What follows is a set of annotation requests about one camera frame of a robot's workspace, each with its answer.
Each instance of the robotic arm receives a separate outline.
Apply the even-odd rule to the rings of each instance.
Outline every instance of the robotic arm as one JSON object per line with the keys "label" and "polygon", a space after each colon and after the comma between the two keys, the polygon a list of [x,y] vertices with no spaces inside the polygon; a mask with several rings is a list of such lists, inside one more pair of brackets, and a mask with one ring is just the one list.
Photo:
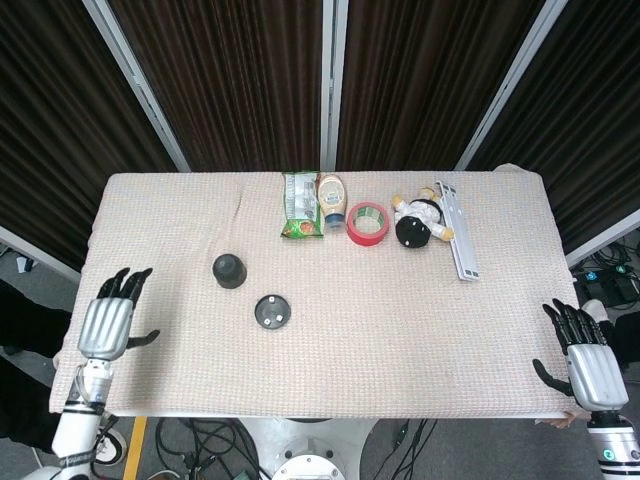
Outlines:
{"label": "robotic arm", "polygon": [[538,359],[533,360],[536,373],[546,385],[574,397],[591,412],[587,428],[605,480],[640,475],[640,447],[633,425],[619,414],[629,397],[611,347],[588,313],[557,299],[553,304],[555,309],[546,304],[543,309],[556,330],[570,382],[553,378]]}
{"label": "robotic arm", "polygon": [[[111,362],[128,348],[151,343],[160,334],[153,330],[146,337],[129,338],[133,310],[142,287],[152,269],[129,273],[125,268],[107,280],[89,305],[80,333],[78,349],[87,359],[78,366],[64,406],[53,451],[60,458],[54,473],[56,480],[88,480],[90,465],[95,460],[95,447],[100,419],[109,395],[113,368]],[[25,480],[50,479],[51,470],[36,471]]]}

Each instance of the floor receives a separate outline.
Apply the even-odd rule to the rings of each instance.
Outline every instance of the floor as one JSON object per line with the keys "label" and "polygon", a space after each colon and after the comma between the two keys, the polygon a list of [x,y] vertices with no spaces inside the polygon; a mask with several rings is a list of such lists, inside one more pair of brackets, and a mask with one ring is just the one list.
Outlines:
{"label": "floor", "polygon": [[[636,232],[632,234],[630,245],[637,243],[635,235]],[[37,265],[30,273],[18,274],[15,259],[15,253],[0,257],[0,278],[43,305],[68,310],[73,308],[77,288],[75,284],[59,277],[42,265]],[[640,271],[640,259],[636,259],[636,262],[636,269]],[[640,304],[624,313],[637,309],[640,309]],[[612,317],[620,314],[619,311],[610,313]],[[12,356],[10,360],[39,381],[51,384],[55,370],[49,359],[22,352]],[[634,365],[625,374],[625,378],[635,382],[640,380],[640,364]],[[631,400],[623,413],[640,426],[639,389],[637,383],[628,385]],[[154,433],[157,423],[158,419],[151,418],[147,424],[138,469],[140,479],[147,479],[162,469],[155,452]],[[398,420],[382,420],[373,429],[362,455],[361,478],[373,479],[380,464],[391,452],[401,423]],[[132,425],[133,419],[122,419],[116,428],[129,440]],[[417,421],[411,423],[407,439],[390,457],[379,479],[391,478],[396,465],[409,446],[416,425]],[[175,442],[172,445],[177,448],[192,449],[192,437],[185,435],[184,430],[177,424],[168,424],[163,438]],[[556,430],[548,425],[534,425],[532,420],[440,420],[427,447],[416,461],[414,479],[470,477],[480,480],[601,479],[592,453],[591,440],[585,429],[585,423],[580,420],[575,421],[566,430]],[[39,452],[39,457],[45,465],[56,463],[55,457],[51,455]],[[234,459],[230,458],[230,464],[234,464]],[[175,468],[180,467],[179,462],[175,464]],[[0,480],[21,478],[36,468],[37,463],[31,449],[0,439]],[[123,465],[102,469],[100,473],[109,477],[122,478]],[[226,475],[218,465],[214,464],[207,470],[205,477],[226,478]]]}
{"label": "floor", "polygon": [[[626,263],[627,267],[631,267],[633,269],[633,273],[640,276],[640,257],[638,257],[634,252],[635,247],[638,245],[638,242],[640,242],[639,230],[632,230],[618,241],[618,243],[627,247],[627,254],[630,259],[630,261]],[[611,254],[611,251],[608,248],[604,248],[602,252],[605,255]],[[585,262],[585,265],[581,270],[583,272],[587,272],[591,269],[590,267],[594,267],[594,263],[592,261],[587,261]],[[607,309],[609,319],[611,320],[615,320],[621,315],[638,311],[640,311],[640,302],[636,302],[635,304],[619,305],[617,307]]]}

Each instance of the tape roll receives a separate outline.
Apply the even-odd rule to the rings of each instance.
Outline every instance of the tape roll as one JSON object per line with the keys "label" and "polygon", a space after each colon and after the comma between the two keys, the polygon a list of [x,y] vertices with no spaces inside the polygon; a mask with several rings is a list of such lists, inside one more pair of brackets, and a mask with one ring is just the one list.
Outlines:
{"label": "tape roll", "polygon": [[[378,229],[374,232],[363,232],[358,230],[356,222],[363,218],[371,218],[373,222],[378,224]],[[389,231],[389,215],[384,207],[371,202],[362,202],[357,204],[349,212],[347,217],[347,234],[349,238],[358,245],[371,247],[382,241]]]}

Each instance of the black round object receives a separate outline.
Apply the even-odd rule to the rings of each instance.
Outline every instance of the black round object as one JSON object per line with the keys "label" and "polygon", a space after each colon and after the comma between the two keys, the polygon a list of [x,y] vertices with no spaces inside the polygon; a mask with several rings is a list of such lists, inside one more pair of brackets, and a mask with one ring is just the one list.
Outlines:
{"label": "black round object", "polygon": [[256,321],[269,330],[284,326],[291,317],[291,307],[280,295],[267,295],[256,304]]}
{"label": "black round object", "polygon": [[247,269],[238,257],[225,253],[213,262],[213,276],[223,288],[237,288],[247,278]]}
{"label": "black round object", "polygon": [[420,248],[429,242],[431,231],[419,218],[407,216],[396,223],[396,237],[407,248]]}

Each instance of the white tablecloth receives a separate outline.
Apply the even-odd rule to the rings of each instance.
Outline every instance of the white tablecloth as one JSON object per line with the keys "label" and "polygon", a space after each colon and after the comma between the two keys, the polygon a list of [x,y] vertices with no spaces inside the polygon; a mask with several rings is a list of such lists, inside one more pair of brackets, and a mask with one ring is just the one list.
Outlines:
{"label": "white tablecloth", "polygon": [[[574,403],[536,377],[566,378],[541,305],[576,304],[541,178],[527,172],[340,174],[349,205],[412,199],[436,179],[466,210],[481,280],[460,281],[449,244],[407,249],[393,227],[375,247],[346,235],[290,240],[279,173],[122,174],[94,223],[51,407],[63,407],[88,303],[120,268],[153,267],[132,335],[151,345],[115,362],[107,408],[171,415],[478,417],[559,412]],[[220,288],[214,259],[238,255],[246,282]],[[261,328],[256,302],[292,309]]]}

